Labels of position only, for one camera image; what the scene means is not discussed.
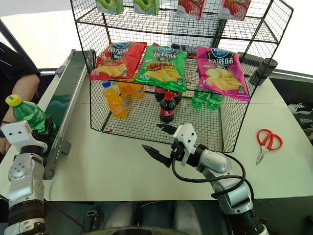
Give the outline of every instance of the wire basket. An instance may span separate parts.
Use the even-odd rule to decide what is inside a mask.
[[[201,20],[177,15],[177,0],[160,0],[157,16],[137,14],[133,1],[124,0],[120,15],[98,13],[95,0],[71,0],[79,41],[87,69],[94,68],[95,57],[113,42],[147,42],[171,46],[218,47],[242,52],[241,65],[250,97],[256,86],[249,83],[257,62],[242,63],[248,55],[272,58],[288,26],[293,9],[282,0],[252,0],[244,21],[221,20],[221,0],[207,1]],[[218,110],[206,106],[195,109],[191,98],[199,82],[197,61],[186,59],[187,91],[177,106],[171,125],[193,124],[198,142],[212,151],[232,152],[244,121],[249,102],[225,97]],[[172,143],[173,137],[161,131],[159,103],[154,88],[145,86],[142,99],[123,97],[130,112],[127,118],[115,119],[102,95],[101,81],[90,81],[90,127],[94,130],[137,139]]]

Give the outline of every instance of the white table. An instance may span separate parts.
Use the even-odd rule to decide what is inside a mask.
[[[45,109],[56,87],[55,78],[39,105]],[[90,129],[89,83],[86,79],[76,101],[65,138],[70,154],[61,157],[56,175],[45,181],[45,198],[53,201],[130,201],[211,199],[209,184],[185,183],[152,159],[141,147],[150,145],[169,156],[170,145],[104,134]],[[267,128],[281,136],[283,147],[267,153],[255,165],[260,146],[258,130]],[[7,172],[18,154],[11,148],[0,165],[0,194],[8,197]],[[256,198],[313,195],[313,146],[269,79],[257,89],[249,105],[235,151],[246,169]],[[240,168],[233,163],[235,172]],[[177,171],[202,178],[194,168],[177,164]]]

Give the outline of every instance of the yellow bottle cap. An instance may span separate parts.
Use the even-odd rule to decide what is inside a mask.
[[[5,102],[11,106],[15,107],[18,106],[20,103],[22,103],[22,98],[20,98],[17,94],[12,94],[9,95],[6,99]]]

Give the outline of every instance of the potato chip bag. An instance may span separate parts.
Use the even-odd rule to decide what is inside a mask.
[[[218,48],[198,47],[199,87],[233,99],[250,101],[239,55]]]
[[[186,54],[169,47],[147,46],[135,82],[185,92]]]
[[[131,78],[139,64],[147,43],[122,42],[110,45],[97,57],[90,80]]]

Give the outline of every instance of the green snack box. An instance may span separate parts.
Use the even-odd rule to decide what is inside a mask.
[[[124,10],[123,0],[96,0],[98,12],[119,15]]]
[[[185,92],[186,55],[183,50],[148,46],[135,82]]]
[[[159,9],[159,0],[134,0],[136,13],[156,16]]]

